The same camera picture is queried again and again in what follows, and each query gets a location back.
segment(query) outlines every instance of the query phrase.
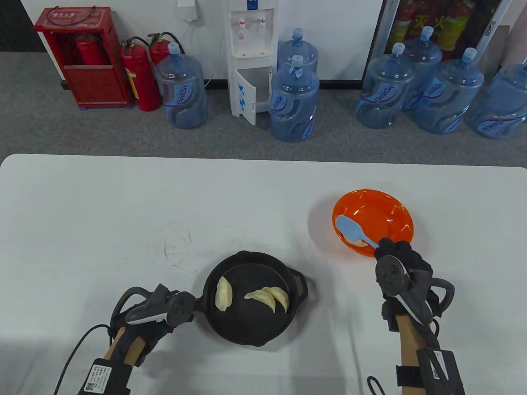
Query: hand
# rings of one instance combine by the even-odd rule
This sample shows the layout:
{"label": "hand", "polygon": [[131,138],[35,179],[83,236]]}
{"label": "hand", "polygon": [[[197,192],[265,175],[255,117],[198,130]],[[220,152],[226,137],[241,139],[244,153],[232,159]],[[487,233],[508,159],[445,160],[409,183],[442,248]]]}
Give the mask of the hand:
{"label": "hand", "polygon": [[[421,255],[412,250],[412,246],[406,241],[395,243],[390,239],[381,239],[379,248],[375,250],[375,259],[379,261],[386,255],[394,256],[400,260],[411,281],[414,284],[419,283],[420,288],[423,289],[423,292],[417,297],[422,298],[423,304],[426,300],[433,316],[440,317],[442,310],[440,309],[439,297],[430,289],[432,285],[432,267],[423,260]],[[388,327],[391,331],[398,331],[395,316],[408,315],[408,312],[396,298],[391,298],[385,293],[383,293],[383,297],[386,299],[382,307],[383,318],[388,321]]]}

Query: red fire extinguisher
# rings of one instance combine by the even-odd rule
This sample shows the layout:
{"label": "red fire extinguisher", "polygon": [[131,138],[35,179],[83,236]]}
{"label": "red fire extinguisher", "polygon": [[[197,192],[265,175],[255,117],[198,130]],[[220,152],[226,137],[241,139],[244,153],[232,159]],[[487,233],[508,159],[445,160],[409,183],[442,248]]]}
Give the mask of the red fire extinguisher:
{"label": "red fire extinguisher", "polygon": [[152,42],[150,43],[149,50],[150,50],[150,59],[152,59],[152,63],[154,66],[156,66],[160,61],[165,59],[168,55],[168,45],[170,44],[170,41],[165,40],[163,36],[165,34],[168,34],[170,37],[174,39],[174,42],[176,42],[179,45],[179,49],[181,50],[181,53],[184,55],[185,51],[183,50],[183,47],[181,46],[181,43],[178,41],[178,39],[170,32],[163,32],[163,33],[152,33],[148,34],[148,37],[152,37]]}
{"label": "red fire extinguisher", "polygon": [[109,64],[106,50],[101,40],[93,34],[83,34],[76,40],[77,49],[82,62],[87,66],[100,66]]}
{"label": "red fire extinguisher", "polygon": [[135,40],[142,41],[148,47],[145,40],[134,36],[123,43],[121,57],[139,108],[155,111],[161,106],[161,95],[152,73],[148,51],[142,45],[136,45]]}

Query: light blue spatula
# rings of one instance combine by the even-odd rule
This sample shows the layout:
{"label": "light blue spatula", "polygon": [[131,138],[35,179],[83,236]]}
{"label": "light blue spatula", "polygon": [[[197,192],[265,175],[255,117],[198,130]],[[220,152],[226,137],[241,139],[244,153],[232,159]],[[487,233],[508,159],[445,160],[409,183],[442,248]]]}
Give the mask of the light blue spatula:
{"label": "light blue spatula", "polygon": [[345,238],[351,241],[364,240],[366,243],[371,245],[373,248],[379,248],[379,245],[372,241],[364,234],[362,227],[356,223],[354,220],[344,216],[339,215],[337,217],[337,222],[335,223],[337,229],[340,233],[344,235]]}

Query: white water dispenser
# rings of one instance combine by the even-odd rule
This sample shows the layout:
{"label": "white water dispenser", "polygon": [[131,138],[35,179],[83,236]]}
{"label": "white water dispenser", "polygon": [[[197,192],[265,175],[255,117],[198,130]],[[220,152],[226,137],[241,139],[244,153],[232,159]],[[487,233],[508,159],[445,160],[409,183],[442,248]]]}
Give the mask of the white water dispenser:
{"label": "white water dispenser", "polygon": [[256,125],[269,111],[278,51],[278,0],[223,0],[232,114]]}

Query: wall socket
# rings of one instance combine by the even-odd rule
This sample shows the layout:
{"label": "wall socket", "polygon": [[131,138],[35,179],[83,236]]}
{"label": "wall socket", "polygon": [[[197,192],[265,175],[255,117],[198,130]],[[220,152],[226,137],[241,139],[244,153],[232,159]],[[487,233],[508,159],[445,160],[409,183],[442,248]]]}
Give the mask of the wall socket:
{"label": "wall socket", "polygon": [[178,18],[187,22],[196,21],[196,0],[178,0]]}

